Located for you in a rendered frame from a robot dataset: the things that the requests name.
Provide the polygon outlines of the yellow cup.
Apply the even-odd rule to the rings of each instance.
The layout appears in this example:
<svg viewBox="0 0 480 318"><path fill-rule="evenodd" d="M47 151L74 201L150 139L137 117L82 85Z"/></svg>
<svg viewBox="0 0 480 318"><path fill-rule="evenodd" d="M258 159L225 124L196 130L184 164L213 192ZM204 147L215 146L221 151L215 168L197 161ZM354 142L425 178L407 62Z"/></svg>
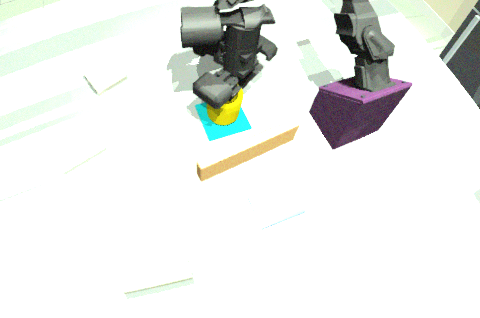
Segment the yellow cup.
<svg viewBox="0 0 480 318"><path fill-rule="evenodd" d="M217 125L229 125L238 118L242 100L243 90L241 89L231 101L227 101L220 109L214 109L207 104L207 115Z"/></svg>

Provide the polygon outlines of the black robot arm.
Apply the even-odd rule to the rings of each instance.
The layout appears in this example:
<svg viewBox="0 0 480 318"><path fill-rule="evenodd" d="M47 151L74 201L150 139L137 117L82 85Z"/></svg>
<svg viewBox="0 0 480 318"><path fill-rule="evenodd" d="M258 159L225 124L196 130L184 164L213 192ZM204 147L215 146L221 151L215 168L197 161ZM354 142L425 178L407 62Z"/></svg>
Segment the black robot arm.
<svg viewBox="0 0 480 318"><path fill-rule="evenodd" d="M220 63L225 42L232 49L252 50L256 47L262 24L276 23L265 4L239 7L253 0L216 0L213 6L181 7L180 37L182 49L193 48L195 55L214 56ZM369 0L342 0L340 13L334 13L335 34L354 57L355 83L353 87L369 92L396 85L390 81L389 56L393 57L395 44L381 29L378 16ZM224 27L226 26L226 31Z"/></svg>

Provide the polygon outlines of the cream long flat bar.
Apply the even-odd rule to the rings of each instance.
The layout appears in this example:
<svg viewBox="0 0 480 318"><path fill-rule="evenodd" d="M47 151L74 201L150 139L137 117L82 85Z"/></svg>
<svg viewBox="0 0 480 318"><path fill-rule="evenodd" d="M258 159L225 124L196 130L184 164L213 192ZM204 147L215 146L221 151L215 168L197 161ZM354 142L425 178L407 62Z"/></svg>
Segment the cream long flat bar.
<svg viewBox="0 0 480 318"><path fill-rule="evenodd" d="M300 124L291 118L272 128L196 160L196 174L206 181L294 139Z"/></svg>

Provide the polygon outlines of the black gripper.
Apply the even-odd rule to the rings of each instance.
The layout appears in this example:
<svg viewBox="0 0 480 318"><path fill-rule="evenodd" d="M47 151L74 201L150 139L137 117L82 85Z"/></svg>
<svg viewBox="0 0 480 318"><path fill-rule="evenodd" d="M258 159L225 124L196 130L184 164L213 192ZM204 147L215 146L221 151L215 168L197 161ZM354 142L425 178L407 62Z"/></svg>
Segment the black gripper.
<svg viewBox="0 0 480 318"><path fill-rule="evenodd" d="M266 56L268 62L278 52L276 43L262 35L252 50L232 49L225 41L219 42L219 47L223 49L219 65L223 67L213 74L204 73L193 83L193 94L214 109L220 109L227 101L231 101L264 68L258 60L259 52Z"/></svg>

